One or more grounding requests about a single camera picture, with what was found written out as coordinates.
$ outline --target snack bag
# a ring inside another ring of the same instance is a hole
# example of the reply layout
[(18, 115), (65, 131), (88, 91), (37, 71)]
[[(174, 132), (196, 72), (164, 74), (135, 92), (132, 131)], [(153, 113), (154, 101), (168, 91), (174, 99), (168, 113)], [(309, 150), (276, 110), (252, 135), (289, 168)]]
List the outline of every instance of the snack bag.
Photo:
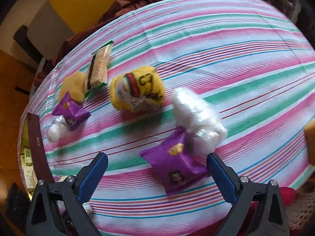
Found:
[(85, 97), (90, 94), (92, 89), (100, 88), (107, 84), (107, 67), (112, 46), (113, 41), (110, 41), (93, 53), (84, 83)]
[(156, 111), (165, 98), (162, 79), (152, 66), (115, 77), (109, 86), (112, 105), (120, 111)]
[(193, 160), (186, 146), (186, 131), (178, 127), (160, 145), (140, 152), (151, 164), (168, 197), (208, 177), (206, 166)]
[(60, 100), (60, 103), (54, 108), (52, 115), (63, 115), (69, 129), (74, 131), (85, 121), (91, 114), (81, 108), (71, 98), (69, 92)]

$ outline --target orange object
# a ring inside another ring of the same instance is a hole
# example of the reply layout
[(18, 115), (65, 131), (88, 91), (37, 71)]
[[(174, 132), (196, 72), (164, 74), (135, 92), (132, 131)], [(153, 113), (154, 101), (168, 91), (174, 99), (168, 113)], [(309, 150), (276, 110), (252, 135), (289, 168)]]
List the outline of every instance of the orange object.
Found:
[(310, 164), (315, 166), (315, 119), (306, 124), (304, 133), (308, 147), (308, 159)]

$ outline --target red cloth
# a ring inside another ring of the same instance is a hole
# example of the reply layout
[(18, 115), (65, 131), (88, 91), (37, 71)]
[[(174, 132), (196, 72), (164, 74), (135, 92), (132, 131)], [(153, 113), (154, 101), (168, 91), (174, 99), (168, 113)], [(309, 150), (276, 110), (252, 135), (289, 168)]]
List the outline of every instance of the red cloth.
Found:
[[(280, 192), (282, 195), (283, 203), (287, 207), (295, 200), (296, 191), (290, 187), (280, 187)], [(249, 210), (247, 212), (247, 215), (244, 219), (244, 223), (242, 224), (240, 231), (238, 232), (238, 236), (243, 236), (246, 232), (246, 229), (248, 228), (248, 225), (251, 221), (251, 218), (253, 216), (253, 213), (256, 210), (256, 202), (252, 202)], [(189, 234), (190, 236), (211, 236), (213, 235), (216, 230), (219, 228), (220, 224), (223, 222), (224, 219), (211, 224), (207, 226), (206, 228), (200, 229), (192, 234)]]
[(134, 11), (145, 5), (158, 1), (162, 0), (115, 0), (108, 11), (103, 14), (103, 16), (95, 25), (86, 29), (84, 32), (81, 32), (64, 41), (58, 55), (46, 63), (41, 73), (35, 75), (34, 85), (41, 85), (45, 77), (55, 68), (57, 63), (60, 62), (70, 51), (72, 51), (80, 42), (89, 37), (92, 33), (129, 11)]

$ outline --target black furry object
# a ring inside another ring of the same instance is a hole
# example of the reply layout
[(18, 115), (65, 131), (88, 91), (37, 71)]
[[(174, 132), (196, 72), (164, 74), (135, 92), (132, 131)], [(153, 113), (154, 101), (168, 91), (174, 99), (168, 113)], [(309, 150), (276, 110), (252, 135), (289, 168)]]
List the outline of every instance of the black furry object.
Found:
[(13, 183), (7, 195), (5, 215), (22, 232), (25, 232), (26, 216), (30, 204), (26, 192), (20, 190), (16, 183)]

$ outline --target striped tablecloth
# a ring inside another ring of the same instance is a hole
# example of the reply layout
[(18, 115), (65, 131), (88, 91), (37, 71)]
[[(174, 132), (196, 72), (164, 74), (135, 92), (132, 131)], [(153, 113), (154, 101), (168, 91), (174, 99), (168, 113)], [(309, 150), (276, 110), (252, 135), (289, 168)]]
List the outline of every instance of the striped tablecloth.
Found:
[[(152, 65), (165, 84), (163, 108), (116, 111), (104, 87), (82, 105), (91, 113), (85, 124), (49, 143), (62, 81), (86, 72), (91, 53), (110, 40), (109, 81)], [(167, 198), (139, 156), (173, 132), (172, 91), (190, 88), (220, 112), (229, 134), (216, 152), (239, 175), (297, 188), (313, 171), (303, 127), (315, 113), (314, 61), (303, 34), (261, 0), (165, 0), (121, 16), (78, 45), (45, 79), (21, 121), (27, 111), (40, 116), (55, 180), (76, 175), (100, 151), (108, 155), (91, 199), (92, 220), (103, 235), (186, 235), (225, 216), (230, 204), (211, 177)]]

